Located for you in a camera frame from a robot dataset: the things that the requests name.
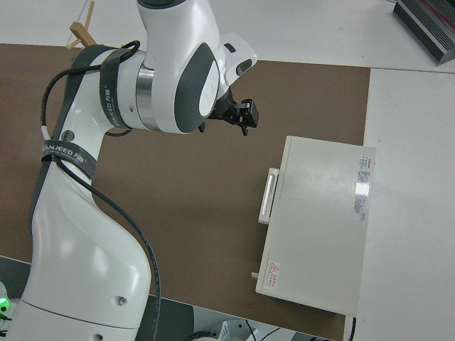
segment silver metal ring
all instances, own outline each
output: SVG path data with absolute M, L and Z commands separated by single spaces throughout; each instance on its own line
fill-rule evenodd
M 151 130 L 160 130 L 151 108 L 151 86 L 155 70 L 148 69 L 142 63 L 136 82 L 136 104 L 139 118 L 144 126 Z

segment black strap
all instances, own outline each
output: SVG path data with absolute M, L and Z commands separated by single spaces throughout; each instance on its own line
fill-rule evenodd
M 43 146 L 43 158 L 48 160 L 49 156 L 58 156 L 66 161 L 70 161 L 82 172 L 87 174 L 90 179 L 95 178 L 97 170 L 97 160 L 90 155 L 83 147 L 69 141 L 46 140 Z
M 107 56 L 100 70 L 100 101 L 109 122 L 116 128 L 129 129 L 120 116 L 117 99 L 117 80 L 119 77 L 120 58 L 129 50 L 120 48 Z

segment red stripe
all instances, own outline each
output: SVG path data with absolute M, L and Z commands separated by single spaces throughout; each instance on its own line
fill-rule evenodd
M 428 4 L 427 0 L 422 0 L 423 4 L 429 8 L 431 12 L 434 13 L 435 16 L 437 16 L 439 19 L 441 19 L 443 22 L 445 22 L 446 25 L 448 25 L 452 30 L 455 31 L 455 26 L 451 24 L 450 21 L 448 21 L 442 14 L 440 14 L 436 9 L 433 8 L 432 5 Z

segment black cable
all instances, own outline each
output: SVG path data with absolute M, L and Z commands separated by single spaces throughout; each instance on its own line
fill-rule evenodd
M 269 335 L 273 334 L 274 332 L 277 332 L 278 330 L 280 330 L 281 328 L 277 328 L 277 329 L 274 329 L 273 331 L 271 331 L 269 334 L 265 335 L 261 341 L 264 341 L 266 337 L 268 337 Z
M 253 339 L 255 339 L 255 341 L 257 341 L 256 337 L 255 337 L 255 334 L 253 333 L 253 329 L 251 328 L 251 325 L 250 325 L 250 323 L 248 322 L 248 320 L 246 318 L 245 318 L 245 322 L 247 323 L 247 326 L 250 329 L 251 335 L 253 335 Z
M 353 340 L 354 340 L 355 324 L 356 324 L 356 323 L 357 323 L 357 319 L 356 319 L 356 318 L 353 318 L 353 327 L 352 327 L 352 329 L 350 330 L 349 341 L 353 341 Z
M 208 336 L 211 336 L 212 333 L 211 332 L 203 332 L 203 331 L 199 331 L 199 332 L 195 332 L 193 333 L 192 335 L 188 336 L 185 341 L 193 341 L 193 340 L 197 340 L 201 337 L 208 337 Z
M 134 230 L 136 233 L 139 235 L 143 243 L 145 244 L 145 247 L 149 253 L 149 257 L 151 259 L 151 264 L 154 268 L 154 273 L 155 273 L 155 284 L 156 284 L 156 300 L 155 300 L 155 316 L 152 324 L 152 330 L 153 330 L 153 336 L 152 340 L 154 341 L 156 339 L 156 332 L 158 330 L 158 320 L 159 320 L 159 313 L 160 313 L 160 307 L 161 307 L 161 284 L 160 284 L 160 276 L 159 276 L 159 270 L 158 270 L 158 264 L 156 263 L 156 257 L 153 249 L 151 248 L 150 242 L 147 239 L 146 235 L 142 232 L 141 228 L 139 225 L 129 216 L 119 205 L 117 205 L 114 201 L 109 199 L 106 195 L 102 194 L 99 190 L 96 188 L 92 187 L 88 183 L 86 183 L 84 180 L 79 178 L 77 175 L 75 175 L 65 164 L 62 162 L 62 160 L 54 156 L 53 161 L 57 163 L 57 166 L 65 172 L 70 178 L 72 178 L 75 182 L 80 184 L 83 188 L 86 190 L 89 190 L 91 193 L 96 195 L 99 199 L 107 203 L 110 207 L 112 207 L 114 210 L 116 210 L 123 218 L 128 221 L 128 223 L 133 226 Z
M 108 136 L 113 136 L 113 137 L 120 137 L 120 136 L 125 136 L 129 133 L 132 132 L 132 129 L 128 129 L 128 130 L 125 130 L 125 131 L 122 131 L 121 133 L 111 133 L 109 131 L 106 132 L 106 135 Z
M 133 46 L 133 48 L 129 51 L 127 51 L 125 54 L 123 54 L 120 57 L 120 62 L 123 63 L 125 60 L 128 60 L 130 57 L 135 54 L 141 43 L 138 40 L 134 40 L 130 43 L 127 43 L 126 45 L 123 45 L 121 48 L 130 48 Z M 44 95 L 43 95 L 43 100 L 41 101 L 41 126 L 46 126 L 46 107 L 48 106 L 48 100 L 49 100 L 49 95 L 50 91 L 54 87 L 54 85 L 63 77 L 66 75 L 80 75 L 84 74 L 89 71 L 98 71 L 101 69 L 101 65 L 92 65 L 92 66 L 87 66 L 87 67 L 80 67 L 77 69 L 67 69 L 65 71 L 60 72 L 57 74 L 48 84 L 48 86 L 45 89 Z

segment green light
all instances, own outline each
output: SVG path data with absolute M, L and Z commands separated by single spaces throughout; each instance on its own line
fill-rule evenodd
M 9 301 L 7 298 L 0 298 L 0 310 L 6 311 L 9 307 Z

